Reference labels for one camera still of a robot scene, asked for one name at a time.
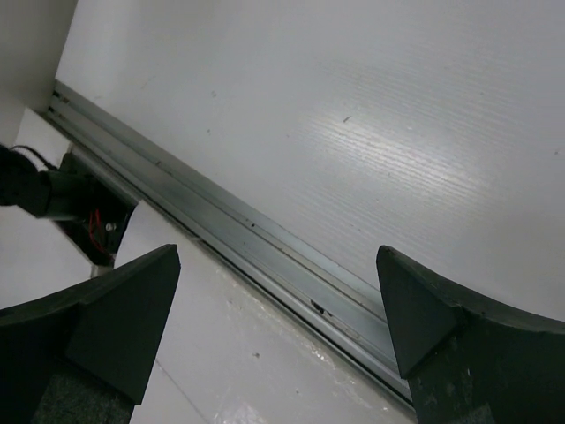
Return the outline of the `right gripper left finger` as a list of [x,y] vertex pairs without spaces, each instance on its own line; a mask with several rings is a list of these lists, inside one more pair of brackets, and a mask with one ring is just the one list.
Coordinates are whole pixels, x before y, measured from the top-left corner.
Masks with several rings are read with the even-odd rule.
[[180,275],[168,244],[1,312],[3,423],[127,423],[145,395]]

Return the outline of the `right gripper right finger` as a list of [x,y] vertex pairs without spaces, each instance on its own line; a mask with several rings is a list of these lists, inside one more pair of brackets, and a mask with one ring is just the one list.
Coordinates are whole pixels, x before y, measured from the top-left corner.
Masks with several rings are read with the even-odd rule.
[[400,376],[420,423],[562,423],[564,324],[376,256]]

